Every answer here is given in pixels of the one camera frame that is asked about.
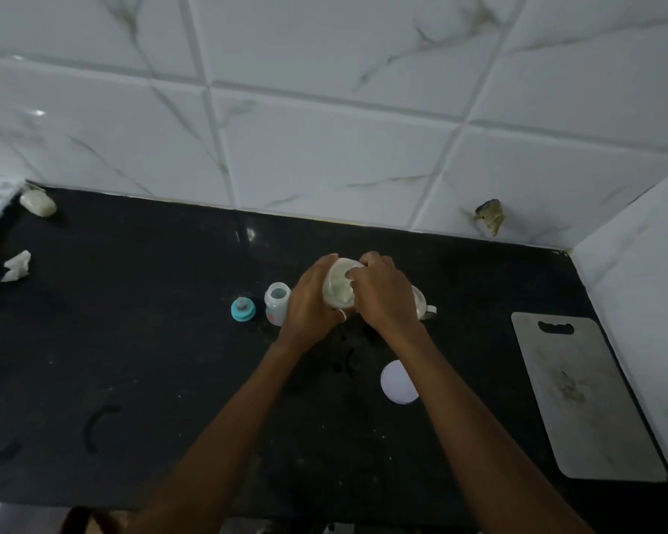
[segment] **hand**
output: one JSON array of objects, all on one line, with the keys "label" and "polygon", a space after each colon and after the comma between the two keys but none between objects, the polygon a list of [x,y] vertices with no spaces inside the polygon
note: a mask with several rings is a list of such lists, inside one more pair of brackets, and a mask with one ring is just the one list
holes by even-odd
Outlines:
[{"label": "hand", "polygon": [[352,268],[346,273],[352,280],[356,311],[384,339],[394,332],[415,329],[419,321],[413,289],[393,259],[371,251],[360,261],[365,268]]},{"label": "hand", "polygon": [[[278,342],[298,355],[324,339],[337,324],[345,322],[341,311],[329,307],[322,297],[324,278],[337,258],[339,255],[333,253],[317,260],[292,289]],[[347,318],[356,313],[354,307],[344,311]]]}]

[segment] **person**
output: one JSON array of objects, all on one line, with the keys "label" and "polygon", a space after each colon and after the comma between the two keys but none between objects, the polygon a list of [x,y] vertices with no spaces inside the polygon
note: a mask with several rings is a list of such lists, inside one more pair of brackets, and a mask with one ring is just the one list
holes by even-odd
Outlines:
[{"label": "person", "polygon": [[[258,430],[297,361],[353,315],[322,300],[322,282],[337,258],[322,257],[304,272],[292,290],[278,339],[129,524],[127,534],[220,530]],[[591,533],[437,350],[418,321],[411,283],[391,257],[371,252],[361,262],[365,267],[347,272],[356,312],[406,368],[481,530]],[[404,292],[411,295],[401,296]]]}]

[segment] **black countertop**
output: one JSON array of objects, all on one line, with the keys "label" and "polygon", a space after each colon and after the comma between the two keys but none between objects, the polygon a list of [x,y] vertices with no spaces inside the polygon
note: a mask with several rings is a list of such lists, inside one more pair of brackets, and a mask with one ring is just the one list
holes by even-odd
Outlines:
[{"label": "black countertop", "polygon": [[[249,377],[277,328],[261,299],[322,254],[391,255],[438,307],[444,356],[598,532],[668,532],[668,483],[556,466],[511,313],[596,314],[565,253],[53,190],[58,217],[0,219],[0,501],[138,508]],[[260,304],[230,317],[239,295]],[[303,358],[271,412],[234,515],[473,525],[420,401],[385,398],[392,352],[360,318]]]}]

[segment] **wall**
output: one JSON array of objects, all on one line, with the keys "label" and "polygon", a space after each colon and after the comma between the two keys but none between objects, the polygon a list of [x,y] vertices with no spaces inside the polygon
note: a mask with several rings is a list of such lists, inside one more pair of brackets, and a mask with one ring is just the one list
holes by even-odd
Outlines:
[{"label": "wall", "polygon": [[572,257],[668,461],[668,179]]},{"label": "wall", "polygon": [[0,173],[568,248],[668,176],[668,0],[0,0]]}]

